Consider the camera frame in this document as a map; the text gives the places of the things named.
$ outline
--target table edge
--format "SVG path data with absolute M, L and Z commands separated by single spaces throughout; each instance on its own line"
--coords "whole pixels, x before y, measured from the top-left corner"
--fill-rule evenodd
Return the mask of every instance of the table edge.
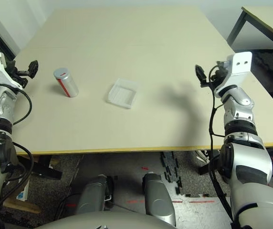
M 257 20 L 260 24 L 262 24 L 263 26 L 265 26 L 268 30 L 270 30 L 271 32 L 273 32 L 273 28 L 270 27 L 269 25 L 267 25 L 265 22 L 263 22 L 261 19 L 259 19 L 257 16 L 255 16 L 253 13 L 251 13 L 249 10 L 247 10 L 244 6 L 241 7 L 241 9 L 246 12 L 247 14 L 249 14 L 249 16 L 253 17 L 255 20 Z
M 273 142 L 265 143 L 265 147 L 273 147 Z M 111 148 L 111 149 L 78 149 L 78 150 L 54 150 L 54 151 L 34 151 L 33 155 L 63 155 L 63 154 L 90 154 L 90 153 L 117 153 L 117 152 L 154 152 L 154 151 L 193 151 L 210 149 L 210 146 L 162 146 L 162 147 L 135 147 L 135 148 Z

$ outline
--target table leg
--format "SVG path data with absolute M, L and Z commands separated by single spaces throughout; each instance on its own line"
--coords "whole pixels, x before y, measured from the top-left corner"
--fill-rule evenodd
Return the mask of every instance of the table leg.
M 238 18 L 237 22 L 235 23 L 232 31 L 230 32 L 228 38 L 227 38 L 227 43 L 232 46 L 233 42 L 235 41 L 237 35 L 239 34 L 239 32 L 241 31 L 243 25 L 246 22 L 246 12 L 243 11 L 241 12 L 240 17 Z
M 49 168 L 49 161 L 51 160 L 50 156 L 40 156 L 43 157 L 39 159 L 38 163 L 34 162 L 32 171 L 41 174 L 42 176 L 49 178 L 49 179 L 55 179 L 60 180 L 62 176 L 62 172 Z M 19 161 L 27 168 L 30 168 L 31 162 L 29 159 L 26 159 L 22 156 L 18 156 Z

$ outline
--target floor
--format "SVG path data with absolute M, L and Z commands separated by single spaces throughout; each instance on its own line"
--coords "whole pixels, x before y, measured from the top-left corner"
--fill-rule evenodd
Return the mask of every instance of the floor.
M 273 91 L 273 78 L 260 66 L 252 65 L 252 72 L 261 84 Z M 197 168 L 202 165 L 195 159 L 193 152 L 175 152 L 179 164 L 179 176 L 182 176 L 185 187 L 183 195 L 176 193 L 176 182 L 169 183 L 165 176 L 165 168 L 160 161 L 160 153 L 114 153 L 87 154 L 79 156 L 63 156 L 58 169 L 63 171 L 63 180 L 53 181 L 32 176 L 30 183 L 30 200 L 39 205 L 43 211 L 36 215 L 13 209 L 3 209 L 0 213 L 5 222 L 33 228 L 53 220 L 60 200 L 67 193 L 79 193 L 87 181 L 104 173 L 115 179 L 115 203 L 121 207 L 145 213 L 144 196 L 142 194 L 142 177 L 148 171 L 162 175 L 164 184 L 174 203 L 177 228 L 179 229 L 230 229 L 230 219 L 226 215 L 207 175 L 198 176 Z M 229 187 L 220 182 L 225 192 Z M 112 211 L 126 211 L 115 206 Z

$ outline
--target red label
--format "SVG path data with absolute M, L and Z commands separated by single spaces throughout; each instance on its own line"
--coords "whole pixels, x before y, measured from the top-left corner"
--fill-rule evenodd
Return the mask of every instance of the red label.
M 71 97 L 70 94 L 69 94 L 69 92 L 66 90 L 64 84 L 62 83 L 61 79 L 57 79 L 57 81 L 60 83 L 60 85 L 61 85 L 61 87 L 63 88 L 63 90 L 64 90 L 64 92 L 66 93 L 66 95 L 67 95 L 68 97 Z

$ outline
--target wall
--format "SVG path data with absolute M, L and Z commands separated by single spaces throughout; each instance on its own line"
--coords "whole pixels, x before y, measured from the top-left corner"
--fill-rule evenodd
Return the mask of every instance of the wall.
M 241 13 L 241 6 L 273 6 L 273 0 L 0 0 L 0 35 L 18 53 L 55 9 L 154 4 L 197 5 L 219 33 L 227 38 Z M 233 48 L 269 49 L 273 48 L 273 42 L 246 24 Z

